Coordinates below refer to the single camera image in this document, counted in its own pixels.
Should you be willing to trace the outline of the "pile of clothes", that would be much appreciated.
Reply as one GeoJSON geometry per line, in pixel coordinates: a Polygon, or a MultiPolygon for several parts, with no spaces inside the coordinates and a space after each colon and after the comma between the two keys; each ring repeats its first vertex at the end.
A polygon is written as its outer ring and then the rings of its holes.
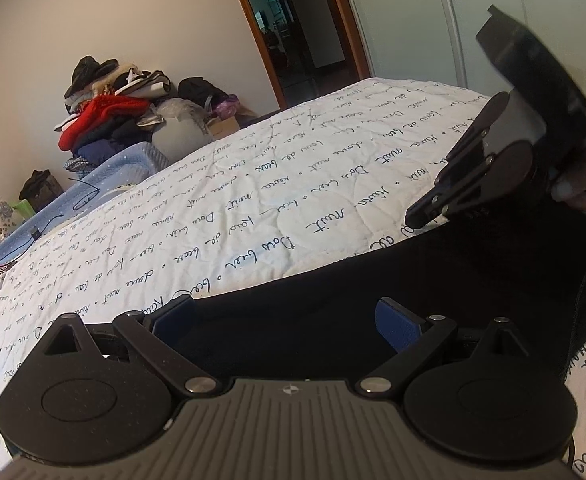
{"type": "Polygon", "coordinates": [[[90,55],[74,67],[63,96],[69,117],[54,130],[70,155],[66,170],[92,170],[134,145],[153,145],[172,164],[225,133],[236,132],[243,106],[202,77],[174,84],[115,58],[90,55]]]}

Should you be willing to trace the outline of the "white wardrobe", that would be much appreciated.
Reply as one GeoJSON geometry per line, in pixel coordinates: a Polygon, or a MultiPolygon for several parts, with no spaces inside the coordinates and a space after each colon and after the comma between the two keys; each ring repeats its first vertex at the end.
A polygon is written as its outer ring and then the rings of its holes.
{"type": "Polygon", "coordinates": [[[586,0],[351,0],[373,75],[484,93],[509,84],[476,40],[497,6],[526,25],[586,95],[586,0]]]}

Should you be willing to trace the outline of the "light blue bed sheet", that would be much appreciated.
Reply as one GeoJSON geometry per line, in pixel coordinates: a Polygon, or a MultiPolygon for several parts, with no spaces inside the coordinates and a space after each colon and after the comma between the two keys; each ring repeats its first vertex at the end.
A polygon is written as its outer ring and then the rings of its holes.
{"type": "Polygon", "coordinates": [[[32,232],[51,232],[59,224],[84,216],[168,166],[168,159],[151,143],[125,148],[64,191],[26,220],[0,243],[0,263],[23,254],[34,243],[32,232]]]}

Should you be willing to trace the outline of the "black bag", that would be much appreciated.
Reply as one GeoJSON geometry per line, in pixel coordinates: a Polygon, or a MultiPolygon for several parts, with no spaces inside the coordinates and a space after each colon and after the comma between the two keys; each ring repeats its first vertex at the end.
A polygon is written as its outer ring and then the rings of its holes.
{"type": "Polygon", "coordinates": [[[25,181],[19,200],[26,200],[35,212],[39,212],[63,192],[62,186],[48,169],[34,170],[31,177],[25,181]]]}

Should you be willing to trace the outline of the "white quilt with writing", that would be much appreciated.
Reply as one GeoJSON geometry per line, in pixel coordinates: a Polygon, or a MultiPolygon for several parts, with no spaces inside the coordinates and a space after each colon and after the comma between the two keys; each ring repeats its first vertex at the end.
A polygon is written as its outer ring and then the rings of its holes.
{"type": "Polygon", "coordinates": [[[509,318],[456,331],[408,385],[232,378],[189,398],[115,335],[421,229],[407,209],[490,100],[368,79],[201,148],[43,236],[0,284],[0,479],[586,479],[586,343],[564,375],[509,318]]]}

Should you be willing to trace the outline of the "wooden door frame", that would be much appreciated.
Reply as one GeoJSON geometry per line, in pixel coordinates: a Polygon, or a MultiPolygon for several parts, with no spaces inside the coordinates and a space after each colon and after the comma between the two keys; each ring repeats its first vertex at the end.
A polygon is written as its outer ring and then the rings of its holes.
{"type": "Polygon", "coordinates": [[[349,0],[239,0],[279,107],[368,78],[349,0]]]}

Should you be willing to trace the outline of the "black pants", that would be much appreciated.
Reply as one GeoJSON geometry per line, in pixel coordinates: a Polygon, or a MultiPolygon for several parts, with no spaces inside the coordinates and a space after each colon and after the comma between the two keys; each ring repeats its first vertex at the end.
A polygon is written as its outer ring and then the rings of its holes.
{"type": "Polygon", "coordinates": [[[529,355],[564,375],[586,343],[586,214],[543,198],[524,214],[452,220],[389,248],[194,300],[197,321],[177,351],[222,382],[355,382],[393,356],[374,323],[383,297],[470,333],[509,318],[529,355]]]}

